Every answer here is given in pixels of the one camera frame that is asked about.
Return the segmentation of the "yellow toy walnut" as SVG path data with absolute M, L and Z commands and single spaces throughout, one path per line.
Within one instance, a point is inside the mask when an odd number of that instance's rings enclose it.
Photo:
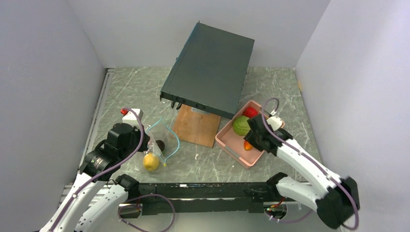
M 153 153 L 147 153 L 145 154 L 143 158 L 143 167 L 147 171 L 154 171 L 158 168 L 160 163 L 159 157 L 157 155 L 154 155 Z

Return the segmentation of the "pink perforated plastic basket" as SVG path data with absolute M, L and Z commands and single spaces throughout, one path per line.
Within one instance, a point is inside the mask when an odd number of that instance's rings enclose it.
M 259 151 L 254 147 L 250 151 L 245 151 L 244 136 L 237 135 L 232 129 L 233 121 L 238 116 L 242 116 L 244 109 L 249 106 L 255 108 L 259 113 L 262 110 L 259 103 L 253 100 L 248 101 L 215 136 L 217 145 L 247 169 L 252 167 L 264 153 L 264 150 Z

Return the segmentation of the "clear zip top bag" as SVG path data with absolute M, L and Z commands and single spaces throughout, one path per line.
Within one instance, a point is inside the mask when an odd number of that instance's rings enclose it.
M 166 167 L 169 159 L 180 148 L 180 139 L 161 117 L 145 130 L 150 137 L 148 151 L 144 152 L 142 166 L 149 172 L 156 171 L 161 166 Z

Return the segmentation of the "red orange toy mango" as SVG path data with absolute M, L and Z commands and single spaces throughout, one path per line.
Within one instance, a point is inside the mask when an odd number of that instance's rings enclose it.
M 253 146 L 248 141 L 244 141 L 243 148 L 245 151 L 250 151 L 253 149 Z

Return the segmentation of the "dark purple toy mangosteen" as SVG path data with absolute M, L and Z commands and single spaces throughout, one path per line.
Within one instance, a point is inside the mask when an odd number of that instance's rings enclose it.
M 156 148 L 160 151 L 163 152 L 165 150 L 165 143 L 162 140 L 156 140 L 155 141 Z

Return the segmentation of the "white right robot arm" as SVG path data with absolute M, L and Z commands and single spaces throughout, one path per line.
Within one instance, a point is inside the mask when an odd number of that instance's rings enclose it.
M 358 229 L 360 200 L 353 178 L 341 177 L 320 164 L 285 129 L 274 130 L 263 115 L 254 116 L 247 123 L 250 130 L 245 141 L 287 162 L 308 181 L 303 184 L 277 173 L 266 182 L 269 199 L 291 198 L 316 212 L 331 229 Z

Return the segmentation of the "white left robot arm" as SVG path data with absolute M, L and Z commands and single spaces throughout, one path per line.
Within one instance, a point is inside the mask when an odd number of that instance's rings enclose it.
M 147 150 L 150 137 L 144 126 L 117 123 L 94 150 L 85 155 L 69 193 L 42 232 L 73 232 L 98 191 L 123 163 Z

